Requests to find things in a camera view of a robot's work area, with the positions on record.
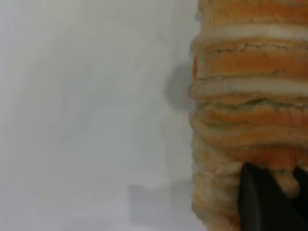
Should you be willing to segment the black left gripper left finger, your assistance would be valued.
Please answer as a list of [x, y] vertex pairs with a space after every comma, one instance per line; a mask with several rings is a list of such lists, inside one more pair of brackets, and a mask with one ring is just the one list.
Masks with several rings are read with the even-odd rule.
[[237, 205], [242, 231], [301, 230], [301, 193], [290, 199], [268, 169], [243, 165]]

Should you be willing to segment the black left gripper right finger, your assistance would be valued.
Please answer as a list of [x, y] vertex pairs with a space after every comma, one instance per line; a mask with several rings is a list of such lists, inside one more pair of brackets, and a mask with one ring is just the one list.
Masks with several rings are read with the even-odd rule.
[[293, 171], [294, 178], [299, 184], [298, 197], [293, 200], [293, 206], [299, 213], [297, 218], [302, 218], [305, 221], [304, 224], [300, 224], [299, 221], [295, 223], [295, 231], [307, 231], [308, 230], [308, 172], [300, 167], [296, 167]]

